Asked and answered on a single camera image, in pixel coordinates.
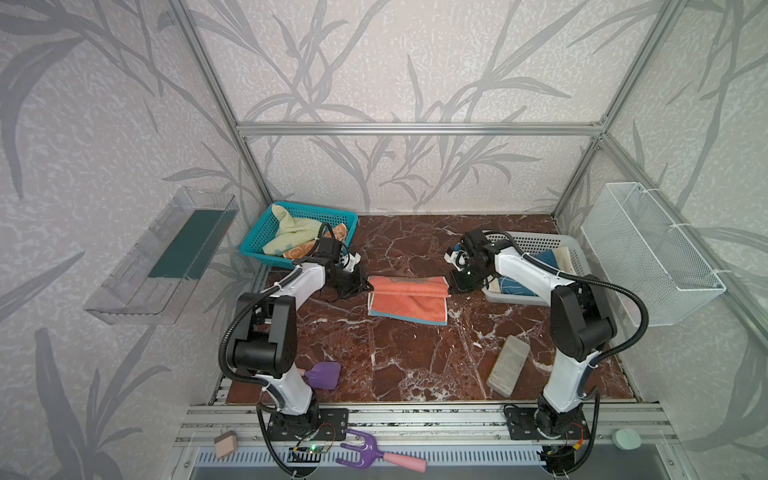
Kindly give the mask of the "coral brown bear towel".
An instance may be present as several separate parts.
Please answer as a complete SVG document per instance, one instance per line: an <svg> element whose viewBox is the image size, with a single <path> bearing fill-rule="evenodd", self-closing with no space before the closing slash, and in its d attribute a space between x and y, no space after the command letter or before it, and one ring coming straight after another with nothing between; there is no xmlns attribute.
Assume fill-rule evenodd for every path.
<svg viewBox="0 0 768 480"><path fill-rule="evenodd" d="M431 326L447 324L449 286L444 277L371 276L368 294L370 316Z"/></svg>

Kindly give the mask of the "blue cream Doraemon towel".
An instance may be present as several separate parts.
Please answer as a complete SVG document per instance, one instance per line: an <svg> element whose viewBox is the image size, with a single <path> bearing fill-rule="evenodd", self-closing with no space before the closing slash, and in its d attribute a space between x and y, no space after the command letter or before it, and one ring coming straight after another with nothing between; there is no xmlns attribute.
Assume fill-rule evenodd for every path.
<svg viewBox="0 0 768 480"><path fill-rule="evenodd" d="M542 264L529 254L521 254L513 247L494 255L494 269L497 274L511 278L547 302L557 287L574 284L559 270L550 271L549 265Z"/></svg>

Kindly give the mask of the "orange patterned towel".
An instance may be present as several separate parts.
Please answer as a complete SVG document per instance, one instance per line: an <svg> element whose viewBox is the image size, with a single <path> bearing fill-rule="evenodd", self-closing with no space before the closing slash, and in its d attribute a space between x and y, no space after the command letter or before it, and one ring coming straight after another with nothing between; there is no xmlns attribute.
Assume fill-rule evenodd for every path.
<svg viewBox="0 0 768 480"><path fill-rule="evenodd" d="M348 234L348 228L344 223L340 223L333 228L334 238L341 242L346 241L347 234ZM301 245L293 247L287 250L286 252L284 252L282 254L282 257L288 260L296 260L304 256L307 256L310 250L312 249L312 247L315 245L316 241L317 239L312 239Z"/></svg>

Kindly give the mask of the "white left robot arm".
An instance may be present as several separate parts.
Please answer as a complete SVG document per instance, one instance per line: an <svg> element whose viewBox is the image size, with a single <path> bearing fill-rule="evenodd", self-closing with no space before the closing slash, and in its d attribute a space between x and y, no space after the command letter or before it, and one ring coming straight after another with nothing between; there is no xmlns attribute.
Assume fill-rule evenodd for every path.
<svg viewBox="0 0 768 480"><path fill-rule="evenodd" d="M240 297L220 340L217 361L225 378L257 385L267 393L273 401L268 412L302 416L316 397L295 364L299 308L326 287L339 298L349 298L370 291L371 285L360 254L331 237L318 239L292 264L293 269L271 286Z"/></svg>

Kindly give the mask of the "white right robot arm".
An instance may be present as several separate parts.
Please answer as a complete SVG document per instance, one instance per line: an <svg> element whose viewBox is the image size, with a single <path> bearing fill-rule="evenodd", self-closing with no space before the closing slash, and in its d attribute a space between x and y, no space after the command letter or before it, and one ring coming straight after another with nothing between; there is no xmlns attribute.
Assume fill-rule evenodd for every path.
<svg viewBox="0 0 768 480"><path fill-rule="evenodd" d="M497 241L490 239L493 234L471 230L447 249L444 259L453 267L447 275L449 292L476 291L491 278L508 277L546 301L556 351L550 378L537 400L537 422L542 428L556 428L571 422L585 399L597 396L585 392L591 372L638 343L650 326L650 314L631 290L593 275L566 273L524 251L509 234ZM608 291L630 300L640 314L635 333L612 348L608 344L617 334L617 325Z"/></svg>

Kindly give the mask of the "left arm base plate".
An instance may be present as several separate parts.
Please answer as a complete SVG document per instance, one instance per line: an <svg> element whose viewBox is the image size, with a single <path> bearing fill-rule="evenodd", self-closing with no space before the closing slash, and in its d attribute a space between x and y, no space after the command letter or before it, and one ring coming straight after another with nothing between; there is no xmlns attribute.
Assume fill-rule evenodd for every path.
<svg viewBox="0 0 768 480"><path fill-rule="evenodd" d="M267 423L266 437L287 464L317 464L346 439L350 411L320 408L304 415L276 413Z"/></svg>

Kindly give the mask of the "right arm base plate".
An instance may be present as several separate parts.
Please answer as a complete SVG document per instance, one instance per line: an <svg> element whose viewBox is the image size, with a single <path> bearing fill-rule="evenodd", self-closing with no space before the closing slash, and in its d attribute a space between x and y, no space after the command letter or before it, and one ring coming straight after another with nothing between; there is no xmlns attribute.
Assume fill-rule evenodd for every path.
<svg viewBox="0 0 768 480"><path fill-rule="evenodd" d="M502 409L511 440L584 441L591 438L581 406L568 412L507 404Z"/></svg>

